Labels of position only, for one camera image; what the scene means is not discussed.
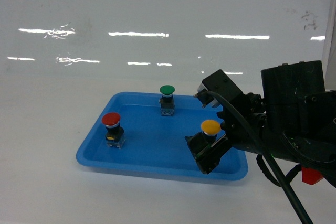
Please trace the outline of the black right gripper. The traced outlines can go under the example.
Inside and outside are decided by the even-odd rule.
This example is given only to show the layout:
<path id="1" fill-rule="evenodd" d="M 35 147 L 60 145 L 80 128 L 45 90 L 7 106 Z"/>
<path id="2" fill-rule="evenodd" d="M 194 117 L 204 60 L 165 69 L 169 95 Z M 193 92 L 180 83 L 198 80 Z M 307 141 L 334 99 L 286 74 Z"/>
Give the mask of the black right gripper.
<path id="1" fill-rule="evenodd" d="M 255 154 L 270 154 L 270 149 L 262 140 L 266 115 L 252 113 L 246 95 L 243 95 L 243 101 L 238 103 L 238 107 L 219 94 L 216 99 L 223 107 L 217 116 L 223 119 L 221 127 L 225 133 L 220 138 L 217 138 L 217 134 L 207 135 L 204 131 L 185 137 L 199 170 L 203 174 L 211 173 L 219 165 L 221 157 L 232 147 Z"/>

